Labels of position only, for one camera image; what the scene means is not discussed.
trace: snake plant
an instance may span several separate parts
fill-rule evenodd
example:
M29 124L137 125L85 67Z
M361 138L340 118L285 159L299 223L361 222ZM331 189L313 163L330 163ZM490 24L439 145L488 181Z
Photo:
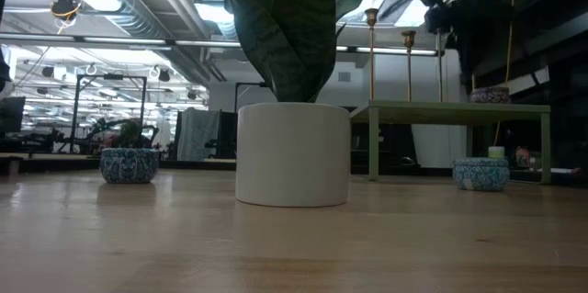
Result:
M237 36L280 102L314 102L333 73L336 22L362 0L231 0Z

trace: small bowl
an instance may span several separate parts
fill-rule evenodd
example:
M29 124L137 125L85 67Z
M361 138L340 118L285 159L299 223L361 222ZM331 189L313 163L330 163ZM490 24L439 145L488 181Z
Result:
M510 90L508 87L481 87L474 89L469 95L470 103L482 104L510 104Z
M152 149L104 149L100 174L110 184L147 184L159 168L159 156Z
M506 159L466 158L453 162L453 180L470 191L502 191L511 179Z

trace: wooden floor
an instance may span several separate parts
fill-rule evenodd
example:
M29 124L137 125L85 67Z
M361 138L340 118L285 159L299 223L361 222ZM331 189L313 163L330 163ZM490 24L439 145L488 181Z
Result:
M234 173L0 181L0 292L587 292L588 191L354 179L334 208L235 201Z

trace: desk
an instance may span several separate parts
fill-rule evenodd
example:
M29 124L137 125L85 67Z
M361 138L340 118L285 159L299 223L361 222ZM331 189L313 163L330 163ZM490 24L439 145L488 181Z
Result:
M549 106L424 103L370 100L351 113L353 123L369 124L369 180L378 180L379 124L435 124L468 127L468 156L471 156L471 128L507 120L541 121L542 184L551 183L551 108Z

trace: ceramic pot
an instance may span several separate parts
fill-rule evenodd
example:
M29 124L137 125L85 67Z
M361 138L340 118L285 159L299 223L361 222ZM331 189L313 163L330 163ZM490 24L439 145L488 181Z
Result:
M461 189L502 191L510 178L505 159L466 158L453 163L453 180Z
M159 156L152 149L105 149L100 173L110 184L150 183L159 168Z
M469 95L470 103L510 104L511 97L508 87L482 87L474 89Z
M239 110L237 199L276 207L347 202L351 124L340 107L256 104Z

